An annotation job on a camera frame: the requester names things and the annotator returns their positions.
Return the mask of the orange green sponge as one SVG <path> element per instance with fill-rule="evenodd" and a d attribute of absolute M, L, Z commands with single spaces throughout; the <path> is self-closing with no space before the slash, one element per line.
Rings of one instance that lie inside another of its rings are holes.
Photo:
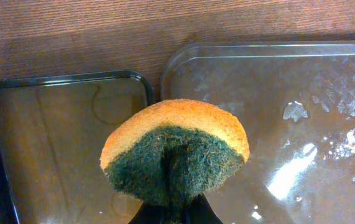
<path fill-rule="evenodd" d="M 165 100 L 107 138 L 100 167 L 115 190 L 162 207 L 182 207 L 218 188 L 250 155 L 237 117 L 198 100 Z"/>

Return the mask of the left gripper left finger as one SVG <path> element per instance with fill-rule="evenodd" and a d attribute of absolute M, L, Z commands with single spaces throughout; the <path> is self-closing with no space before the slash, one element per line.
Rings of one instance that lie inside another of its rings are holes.
<path fill-rule="evenodd" d="M 144 202 L 128 224 L 163 224 L 168 210 Z"/>

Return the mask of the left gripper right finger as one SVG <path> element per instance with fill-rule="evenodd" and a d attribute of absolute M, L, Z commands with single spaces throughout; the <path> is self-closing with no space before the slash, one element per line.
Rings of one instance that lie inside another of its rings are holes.
<path fill-rule="evenodd" d="M 223 224 L 203 194 L 196 196 L 183 210 L 183 224 Z"/>

